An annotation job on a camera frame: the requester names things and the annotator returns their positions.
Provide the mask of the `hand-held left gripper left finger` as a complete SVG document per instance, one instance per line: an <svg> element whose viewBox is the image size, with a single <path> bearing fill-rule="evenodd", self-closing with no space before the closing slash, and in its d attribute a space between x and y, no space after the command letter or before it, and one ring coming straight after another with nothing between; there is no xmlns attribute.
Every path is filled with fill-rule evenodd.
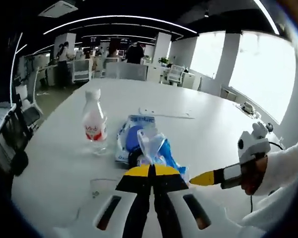
<svg viewBox="0 0 298 238"><path fill-rule="evenodd" d="M55 238L140 238L149 211L150 166L127 171L115 190L101 192L78 209L65 227L54 227Z"/></svg>

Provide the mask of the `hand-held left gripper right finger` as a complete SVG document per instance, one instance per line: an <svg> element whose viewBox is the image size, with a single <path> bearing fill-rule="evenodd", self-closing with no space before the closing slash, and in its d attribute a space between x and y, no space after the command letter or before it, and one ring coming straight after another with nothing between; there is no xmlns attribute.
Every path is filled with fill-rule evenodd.
<svg viewBox="0 0 298 238"><path fill-rule="evenodd" d="M174 168L152 165L151 184L163 237L238 237L241 227L227 218L225 209L188 187Z"/></svg>

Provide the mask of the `person's right hand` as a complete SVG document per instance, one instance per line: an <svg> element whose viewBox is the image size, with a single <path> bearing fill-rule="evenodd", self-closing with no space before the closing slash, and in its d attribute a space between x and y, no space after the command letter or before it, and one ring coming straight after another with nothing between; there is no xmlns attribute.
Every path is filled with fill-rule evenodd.
<svg viewBox="0 0 298 238"><path fill-rule="evenodd" d="M241 188L247 195L254 195L262 183L268 163L267 155L242 165Z"/></svg>

